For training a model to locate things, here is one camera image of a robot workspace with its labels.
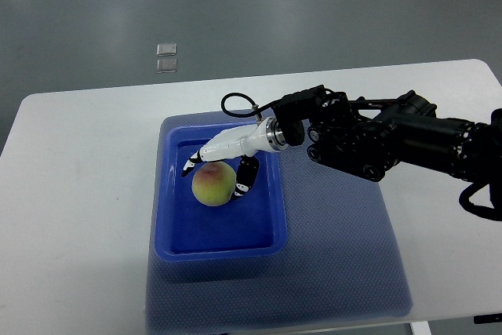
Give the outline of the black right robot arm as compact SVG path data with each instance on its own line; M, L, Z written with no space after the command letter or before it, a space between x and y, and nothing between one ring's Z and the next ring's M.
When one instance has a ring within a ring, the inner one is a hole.
M475 216L501 219L501 111L490 122L437 118L436 105L410 90L396 99L349 100L324 86L285 95L272 111L286 143L312 144L318 164L373 182L400 162L469 182L459 197Z

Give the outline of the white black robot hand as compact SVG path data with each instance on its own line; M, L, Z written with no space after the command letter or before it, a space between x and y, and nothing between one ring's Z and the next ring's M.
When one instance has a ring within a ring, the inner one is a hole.
M247 194L256 181L259 162L255 154L259 151L277 153L287 147L277 119L267 117L255 125L237 126L218 133L186 161L181 176L187 176L201 162L220 162L239 157L241 161L231 195L236 200Z

